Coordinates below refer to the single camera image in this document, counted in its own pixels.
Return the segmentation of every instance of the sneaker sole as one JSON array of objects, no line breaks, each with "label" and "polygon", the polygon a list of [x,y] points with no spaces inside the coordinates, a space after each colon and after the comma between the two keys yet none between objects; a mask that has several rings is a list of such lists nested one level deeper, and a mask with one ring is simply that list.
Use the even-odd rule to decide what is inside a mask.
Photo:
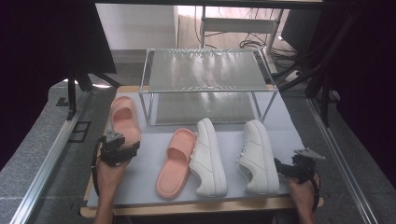
[{"label": "sneaker sole", "polygon": [[206,135],[209,138],[210,160],[212,162],[213,178],[215,181],[215,194],[217,197],[223,197],[227,194],[227,183],[225,179],[224,169],[221,163],[219,153],[219,144],[216,137],[215,128],[210,119],[202,120]]},{"label": "sneaker sole", "polygon": [[265,173],[267,176],[267,193],[277,194],[279,190],[279,178],[277,176],[274,155],[272,152],[270,139],[265,127],[258,120],[250,121],[259,131],[262,140],[262,155],[264,159]]}]

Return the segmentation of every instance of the white wall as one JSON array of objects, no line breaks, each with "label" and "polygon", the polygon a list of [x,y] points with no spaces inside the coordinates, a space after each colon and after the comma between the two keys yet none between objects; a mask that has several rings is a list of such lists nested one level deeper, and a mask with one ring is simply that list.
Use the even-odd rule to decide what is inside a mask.
[{"label": "white wall", "polygon": [[96,4],[110,49],[177,47],[177,7]]}]

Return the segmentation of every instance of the gray floor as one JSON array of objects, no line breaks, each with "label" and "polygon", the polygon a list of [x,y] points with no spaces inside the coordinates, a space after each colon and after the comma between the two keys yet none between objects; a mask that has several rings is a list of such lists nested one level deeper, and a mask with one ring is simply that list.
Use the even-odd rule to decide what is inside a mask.
[{"label": "gray floor", "polygon": [[[144,54],[144,51],[134,50],[115,52],[118,74],[110,76],[124,85],[138,84],[143,71]],[[95,77],[92,80],[97,84],[104,83]],[[325,204],[315,213],[316,219],[318,223],[363,223],[355,201],[304,98],[304,85],[305,83],[282,93],[282,97],[304,145],[327,158],[326,161],[318,161],[318,171],[322,177],[320,195]],[[79,214],[79,208],[83,205],[82,199],[91,174],[92,149],[96,139],[104,131],[115,92],[113,88],[91,92],[88,106],[80,118],[80,121],[91,123],[85,141],[66,145],[29,218],[29,223],[92,222]],[[61,97],[67,97],[65,83],[59,83],[49,90],[49,102],[41,116],[16,154],[0,172],[0,223],[8,223],[12,219],[64,124],[67,106],[56,106]],[[334,138],[371,204],[377,222],[396,223],[393,207],[396,204],[395,189],[341,119],[335,104],[330,105],[329,120]],[[81,134],[74,134],[71,139],[78,140],[81,137]]]}]

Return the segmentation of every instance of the sneaker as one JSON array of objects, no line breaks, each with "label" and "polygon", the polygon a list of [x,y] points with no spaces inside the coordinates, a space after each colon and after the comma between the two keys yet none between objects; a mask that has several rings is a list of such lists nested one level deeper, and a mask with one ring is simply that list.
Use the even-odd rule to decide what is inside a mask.
[{"label": "sneaker", "polygon": [[245,145],[237,167],[247,181],[245,192],[276,195],[279,179],[268,132],[255,119],[245,124],[244,132]]},{"label": "sneaker", "polygon": [[191,155],[190,168],[201,180],[196,194],[202,197],[224,197],[227,194],[218,139],[210,119],[198,122],[198,138]]}]

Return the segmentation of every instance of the wrist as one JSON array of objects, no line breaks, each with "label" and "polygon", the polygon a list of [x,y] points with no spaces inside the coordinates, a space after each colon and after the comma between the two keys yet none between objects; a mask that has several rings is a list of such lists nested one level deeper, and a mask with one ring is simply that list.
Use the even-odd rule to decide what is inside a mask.
[{"label": "wrist", "polygon": [[115,195],[115,190],[102,189],[100,190],[99,200],[102,203],[113,203]]},{"label": "wrist", "polygon": [[299,216],[300,224],[314,224],[314,213],[311,210],[312,208],[308,207],[298,207],[297,213]]}]

